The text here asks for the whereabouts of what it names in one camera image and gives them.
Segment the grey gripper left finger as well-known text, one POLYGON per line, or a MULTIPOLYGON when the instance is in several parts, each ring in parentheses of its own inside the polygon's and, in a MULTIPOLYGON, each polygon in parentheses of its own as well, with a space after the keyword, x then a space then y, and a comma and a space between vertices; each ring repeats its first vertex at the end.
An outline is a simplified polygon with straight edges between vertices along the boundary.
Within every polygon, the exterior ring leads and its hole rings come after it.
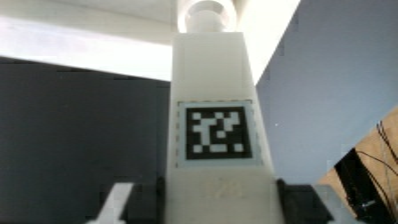
MULTIPOLYGON (((134 182, 119 182, 114 184, 98 216, 87 221, 87 224, 128 224, 128 221, 121 217, 127 211, 130 196, 137 188, 139 184, 134 182)), ((155 199, 155 223, 164 224, 166 184, 162 182, 155 184, 155 199)))

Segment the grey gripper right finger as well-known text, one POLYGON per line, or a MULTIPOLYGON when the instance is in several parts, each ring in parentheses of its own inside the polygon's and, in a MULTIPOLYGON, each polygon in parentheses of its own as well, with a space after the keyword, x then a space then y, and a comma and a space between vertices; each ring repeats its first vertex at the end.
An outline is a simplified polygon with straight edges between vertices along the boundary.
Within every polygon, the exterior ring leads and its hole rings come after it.
POLYGON ((345 213, 329 209, 311 185, 278 180, 285 224, 363 224, 345 213))

